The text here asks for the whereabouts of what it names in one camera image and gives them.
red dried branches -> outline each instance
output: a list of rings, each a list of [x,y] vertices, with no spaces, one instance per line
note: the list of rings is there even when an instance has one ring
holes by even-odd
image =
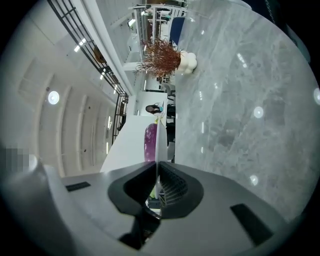
[[[154,42],[142,42],[145,51],[149,56],[136,67],[138,71],[152,73],[155,77],[171,76],[180,64],[180,51],[176,51],[169,42],[156,39]]]

gray marble surface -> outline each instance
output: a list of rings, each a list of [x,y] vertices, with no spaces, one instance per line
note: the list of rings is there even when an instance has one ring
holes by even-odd
[[[292,220],[320,175],[316,79],[257,13],[220,0],[189,8],[178,48],[198,66],[176,75],[175,162],[231,178]]]

black metal frame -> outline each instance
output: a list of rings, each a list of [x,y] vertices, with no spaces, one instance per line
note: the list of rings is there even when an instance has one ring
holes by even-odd
[[[113,129],[112,129],[112,144],[117,138],[120,130],[124,126],[127,118],[127,106],[129,97],[127,94],[119,94],[116,100],[116,106],[113,118]]]
[[[80,47],[83,54],[87,57],[95,69],[101,75],[103,75],[103,78],[106,80],[106,82],[118,93],[118,95],[126,95],[126,91],[122,88],[121,84],[107,63],[100,63],[94,57],[94,48],[96,44],[82,23],[76,8],[71,3],[71,0],[68,0],[67,4],[65,0],[47,0],[47,2],[76,45]],[[86,42],[82,45],[79,45],[83,39],[85,39]]]

person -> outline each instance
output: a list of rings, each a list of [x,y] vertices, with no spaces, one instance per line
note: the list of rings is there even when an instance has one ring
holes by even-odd
[[[146,106],[145,111],[147,111],[151,114],[161,113],[163,111],[163,107],[159,106],[159,103],[155,103],[153,105]],[[176,106],[168,104],[166,106],[166,115],[169,117],[175,117],[176,116]]]

purple panel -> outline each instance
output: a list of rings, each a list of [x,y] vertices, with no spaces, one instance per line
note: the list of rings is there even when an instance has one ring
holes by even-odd
[[[156,160],[156,140],[157,140],[156,123],[149,124],[144,132],[144,161],[151,162]]]

